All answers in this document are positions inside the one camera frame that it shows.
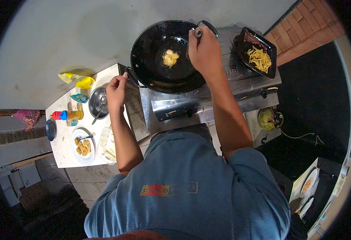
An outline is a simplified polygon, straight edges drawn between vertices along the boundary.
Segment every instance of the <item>blue cap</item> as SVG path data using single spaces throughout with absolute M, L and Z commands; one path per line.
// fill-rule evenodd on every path
M 62 113 L 58 116 L 58 119 L 67 120 L 67 111 L 62 111 Z

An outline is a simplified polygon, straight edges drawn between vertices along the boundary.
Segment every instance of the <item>person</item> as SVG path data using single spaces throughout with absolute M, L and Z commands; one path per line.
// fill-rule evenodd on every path
M 127 73 L 106 88 L 120 174 L 86 216 L 88 237 L 111 239 L 284 239 L 289 204 L 233 97 L 214 34 L 201 26 L 189 57 L 210 88 L 222 155 L 206 124 L 154 136 L 144 156 L 123 116 Z

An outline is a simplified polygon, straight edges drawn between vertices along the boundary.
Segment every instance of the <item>white table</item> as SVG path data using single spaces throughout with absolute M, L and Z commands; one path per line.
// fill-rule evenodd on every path
M 109 116 L 107 116 L 104 119 L 97 120 L 94 125 L 91 125 L 91 123 L 94 120 L 94 117 L 89 112 L 88 102 L 84 103 L 84 104 L 77 103 L 76 101 L 74 101 L 70 97 L 70 95 L 82 93 L 82 94 L 89 96 L 90 93 L 94 89 L 96 89 L 99 86 L 106 86 L 114 76 L 117 76 L 119 74 L 120 73 L 118 70 L 118 64 L 115 64 L 111 67 L 108 67 L 107 69 L 102 70 L 101 72 L 99 72 L 93 76 L 93 78 L 95 79 L 95 82 L 94 82 L 93 86 L 91 87 L 91 89 L 80 89 L 80 88 L 74 87 L 72 90 L 67 92 L 62 97 L 60 97 L 57 101 L 55 101 L 52 105 L 50 105 L 46 109 L 46 119 L 47 120 L 50 119 L 50 115 L 54 111 L 67 110 L 68 103 L 72 104 L 73 110 L 77 110 L 78 108 L 82 108 L 83 113 L 84 113 L 83 119 L 78 121 L 77 126 L 68 127 L 66 125 L 66 121 L 56 120 L 57 136 L 51 142 L 51 148 L 53 150 L 54 158 L 55 158 L 55 160 L 57 162 L 57 166 L 59 168 L 84 167 L 85 166 L 75 158 L 75 156 L 73 155 L 72 149 L 71 149 L 71 134 L 75 129 L 77 129 L 78 127 L 83 127 L 85 129 L 87 129 L 88 132 L 95 133 L 94 141 L 95 141 L 95 148 L 96 149 L 94 151 L 96 152 L 103 128 L 110 127 L 110 117 Z M 124 117 L 130 126 L 129 119 L 127 117 L 126 107 L 125 107 L 125 111 L 124 111 Z M 90 166 L 101 165 L 101 164 L 107 164 L 107 163 L 105 161 L 103 161 L 102 158 L 96 154 L 96 157 L 95 157 L 94 161 L 90 164 Z

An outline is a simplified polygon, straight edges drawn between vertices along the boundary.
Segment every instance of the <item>black wok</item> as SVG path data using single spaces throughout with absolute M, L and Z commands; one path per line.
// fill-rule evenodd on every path
M 201 21 L 216 35 L 216 29 Z M 185 21 L 165 21 L 146 29 L 135 41 L 130 55 L 131 68 L 126 72 L 130 80 L 140 88 L 149 88 L 167 94 L 186 93 L 205 84 L 202 75 L 194 69 L 186 52 L 189 30 L 198 25 Z M 162 56 L 170 49 L 179 55 L 171 68 L 163 64 Z

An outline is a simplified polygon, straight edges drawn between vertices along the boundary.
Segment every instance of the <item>pink bag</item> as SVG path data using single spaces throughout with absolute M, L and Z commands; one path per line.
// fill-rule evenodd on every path
M 12 117 L 20 118 L 25 124 L 26 132 L 29 131 L 41 115 L 39 110 L 20 109 Z

